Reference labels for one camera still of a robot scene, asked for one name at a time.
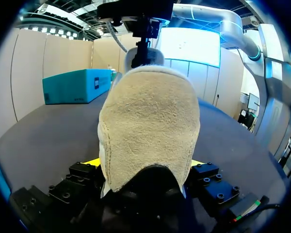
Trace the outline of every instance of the ceiling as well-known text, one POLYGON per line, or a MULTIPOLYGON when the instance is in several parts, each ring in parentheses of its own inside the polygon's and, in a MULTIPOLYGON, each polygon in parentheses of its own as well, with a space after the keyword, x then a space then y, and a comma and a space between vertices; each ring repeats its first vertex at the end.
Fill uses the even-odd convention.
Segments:
MULTIPOLYGON (((17 21, 16 27, 55 27, 78 33, 82 38, 84 36, 87 39, 95 40, 101 37, 101 34, 99 34, 97 29, 101 30, 103 33, 109 32, 104 23, 97 21, 97 6, 102 4, 102 2, 103 0, 36 0, 34 4, 28 4, 25 7, 22 12, 24 13, 23 17, 21 17, 22 20, 17 21), (41 8, 43 3, 59 8, 66 13, 70 13, 69 15, 74 16, 78 21, 59 16, 54 14, 54 12, 49 11, 39 14, 38 9, 41 8), (81 24, 87 24, 90 29, 84 31, 84 27, 81 24)), ((250 17, 254 14, 251 12, 250 7, 246 4, 245 0, 175 0, 174 2, 228 9, 240 15, 244 30, 256 29, 251 25, 250 20, 250 17)), ((183 20, 175 17, 172 18, 168 27, 195 28, 214 32, 219 30, 218 23, 206 23, 198 20, 183 20)), ((124 25, 119 28, 115 27, 114 30, 116 33, 127 33, 124 25)))

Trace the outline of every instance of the cardboard box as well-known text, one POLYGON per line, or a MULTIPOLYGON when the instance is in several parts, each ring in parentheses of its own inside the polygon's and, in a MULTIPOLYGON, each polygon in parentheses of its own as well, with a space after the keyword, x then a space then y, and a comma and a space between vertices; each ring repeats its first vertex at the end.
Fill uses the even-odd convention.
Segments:
POLYGON ((89 103, 110 89, 111 72, 83 69, 44 78, 45 104, 89 103))

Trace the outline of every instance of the ceiling light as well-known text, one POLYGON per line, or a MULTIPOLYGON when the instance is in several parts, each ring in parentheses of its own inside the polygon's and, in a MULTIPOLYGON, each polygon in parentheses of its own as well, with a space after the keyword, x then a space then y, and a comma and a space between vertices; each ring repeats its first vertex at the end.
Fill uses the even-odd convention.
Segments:
POLYGON ((87 30, 89 30, 89 25, 88 25, 88 24, 85 24, 85 25, 83 26, 83 31, 87 31, 87 30))
POLYGON ((99 33, 99 35, 104 35, 104 33, 101 29, 98 29, 97 32, 99 33))
POLYGON ((48 4, 43 4, 42 6, 40 6, 38 8, 38 14, 41 15, 41 14, 44 14, 47 10, 48 10, 48 4))

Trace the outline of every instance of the window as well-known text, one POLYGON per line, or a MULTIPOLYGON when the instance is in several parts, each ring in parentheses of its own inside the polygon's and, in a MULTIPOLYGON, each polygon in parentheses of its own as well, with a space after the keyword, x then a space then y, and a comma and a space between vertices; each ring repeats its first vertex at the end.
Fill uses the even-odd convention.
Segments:
POLYGON ((166 59, 220 66, 220 35, 190 28, 162 28, 161 51, 166 59))

